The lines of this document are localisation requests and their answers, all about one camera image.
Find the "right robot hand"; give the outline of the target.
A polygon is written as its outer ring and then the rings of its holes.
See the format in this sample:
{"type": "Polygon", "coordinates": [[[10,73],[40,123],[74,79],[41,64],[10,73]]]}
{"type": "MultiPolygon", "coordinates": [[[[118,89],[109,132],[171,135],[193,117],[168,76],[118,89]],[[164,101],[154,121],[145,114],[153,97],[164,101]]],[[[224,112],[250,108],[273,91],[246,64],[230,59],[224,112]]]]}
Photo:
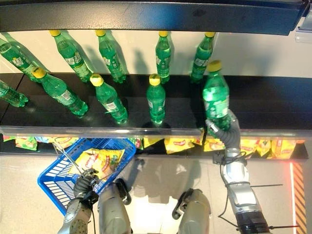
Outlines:
{"type": "Polygon", "coordinates": [[[228,110],[230,127],[227,131],[219,128],[211,119],[207,118],[205,123],[207,130],[214,138],[220,139],[225,148],[240,149],[240,126],[236,115],[228,110]]]}

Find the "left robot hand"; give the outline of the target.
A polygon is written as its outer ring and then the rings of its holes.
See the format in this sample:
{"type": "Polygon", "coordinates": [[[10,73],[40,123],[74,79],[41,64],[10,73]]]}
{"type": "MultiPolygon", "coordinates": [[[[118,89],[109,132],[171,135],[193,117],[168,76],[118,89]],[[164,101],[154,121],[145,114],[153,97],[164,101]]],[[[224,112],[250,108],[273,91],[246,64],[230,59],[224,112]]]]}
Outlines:
{"type": "Polygon", "coordinates": [[[98,171],[91,168],[83,171],[78,177],[73,188],[75,198],[84,197],[99,183],[98,171]]]}

